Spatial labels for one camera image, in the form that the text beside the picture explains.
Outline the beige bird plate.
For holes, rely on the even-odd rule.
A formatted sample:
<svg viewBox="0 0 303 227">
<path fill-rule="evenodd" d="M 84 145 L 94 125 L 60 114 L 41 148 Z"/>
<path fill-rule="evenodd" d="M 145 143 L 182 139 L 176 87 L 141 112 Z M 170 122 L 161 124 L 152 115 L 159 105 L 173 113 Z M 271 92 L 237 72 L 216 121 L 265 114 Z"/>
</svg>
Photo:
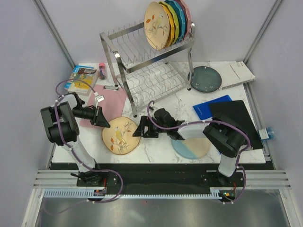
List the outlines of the beige bird plate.
<svg viewBox="0 0 303 227">
<path fill-rule="evenodd" d="M 166 47 L 169 36 L 169 19 L 158 2 L 152 1 L 144 15 L 144 32 L 148 43 L 155 50 Z"/>
<path fill-rule="evenodd" d="M 117 117 L 109 122 L 110 128 L 102 131 L 102 141 L 105 146 L 116 155 L 126 155 L 140 144 L 140 137 L 133 137 L 137 129 L 134 121 L 127 117 Z"/>
</svg>

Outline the cream and blue plate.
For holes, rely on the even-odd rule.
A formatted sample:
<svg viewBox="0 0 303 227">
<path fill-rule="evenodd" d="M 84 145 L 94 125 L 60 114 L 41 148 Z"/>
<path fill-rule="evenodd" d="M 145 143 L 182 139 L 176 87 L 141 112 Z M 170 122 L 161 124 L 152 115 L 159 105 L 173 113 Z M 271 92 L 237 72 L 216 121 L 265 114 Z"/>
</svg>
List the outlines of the cream and blue plate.
<svg viewBox="0 0 303 227">
<path fill-rule="evenodd" d="M 199 159 L 210 150 L 211 142 L 207 138 L 189 138 L 186 140 L 172 140 L 176 153 L 187 159 Z"/>
</svg>

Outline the dark blue-grey plate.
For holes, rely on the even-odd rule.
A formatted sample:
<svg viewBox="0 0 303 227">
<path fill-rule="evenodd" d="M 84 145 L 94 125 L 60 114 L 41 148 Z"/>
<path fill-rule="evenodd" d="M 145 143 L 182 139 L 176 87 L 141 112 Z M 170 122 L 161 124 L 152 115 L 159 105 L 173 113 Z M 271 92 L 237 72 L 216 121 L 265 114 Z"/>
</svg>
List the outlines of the dark blue-grey plate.
<svg viewBox="0 0 303 227">
<path fill-rule="evenodd" d="M 222 84 L 221 75 L 213 68 L 198 66 L 194 68 L 191 77 L 191 87 L 203 93 L 211 93 L 219 89 Z"/>
</svg>

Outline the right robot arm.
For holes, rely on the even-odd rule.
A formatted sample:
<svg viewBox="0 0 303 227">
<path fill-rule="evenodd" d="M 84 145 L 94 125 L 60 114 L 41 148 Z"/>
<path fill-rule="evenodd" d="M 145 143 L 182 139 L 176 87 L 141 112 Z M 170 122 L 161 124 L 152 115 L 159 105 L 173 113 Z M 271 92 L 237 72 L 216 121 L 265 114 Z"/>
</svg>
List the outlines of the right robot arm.
<svg viewBox="0 0 303 227">
<path fill-rule="evenodd" d="M 221 158 L 217 171 L 217 181 L 228 186 L 234 180 L 239 155 L 250 147 L 247 134 L 224 114 L 217 114 L 207 121 L 186 122 L 175 120 L 164 108 L 148 110 L 142 116 L 133 137 L 158 138 L 166 133 L 172 140 L 197 145 L 202 139 L 208 139 L 220 152 Z"/>
</svg>

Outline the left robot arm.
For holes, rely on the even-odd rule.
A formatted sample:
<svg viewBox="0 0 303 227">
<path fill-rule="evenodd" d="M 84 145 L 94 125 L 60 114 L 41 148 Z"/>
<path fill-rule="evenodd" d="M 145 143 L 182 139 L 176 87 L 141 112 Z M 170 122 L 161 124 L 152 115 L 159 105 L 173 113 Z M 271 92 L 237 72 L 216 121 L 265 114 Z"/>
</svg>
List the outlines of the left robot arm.
<svg viewBox="0 0 303 227">
<path fill-rule="evenodd" d="M 76 118 L 89 120 L 91 125 L 97 127 L 109 128 L 110 124 L 101 106 L 84 104 L 85 101 L 72 92 L 60 96 L 54 105 L 41 109 L 40 113 L 49 141 L 64 148 L 75 161 L 79 172 L 72 176 L 78 178 L 77 186 L 102 186 L 105 174 L 82 144 Z"/>
</svg>

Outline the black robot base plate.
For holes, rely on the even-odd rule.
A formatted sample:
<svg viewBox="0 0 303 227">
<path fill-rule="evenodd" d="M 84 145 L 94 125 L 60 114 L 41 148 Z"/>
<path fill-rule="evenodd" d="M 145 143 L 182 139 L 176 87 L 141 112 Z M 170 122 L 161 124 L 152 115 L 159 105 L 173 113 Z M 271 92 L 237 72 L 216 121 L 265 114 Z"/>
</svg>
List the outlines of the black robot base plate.
<svg viewBox="0 0 303 227">
<path fill-rule="evenodd" d="M 244 176 L 260 176 L 271 173 L 274 168 L 271 162 L 265 164 L 243 164 L 237 170 L 232 181 L 226 185 L 218 182 L 217 164 L 118 164 L 99 163 L 104 169 L 106 187 L 118 189 L 152 188 L 152 189 L 198 189 L 198 188 L 231 188 L 244 186 Z"/>
</svg>

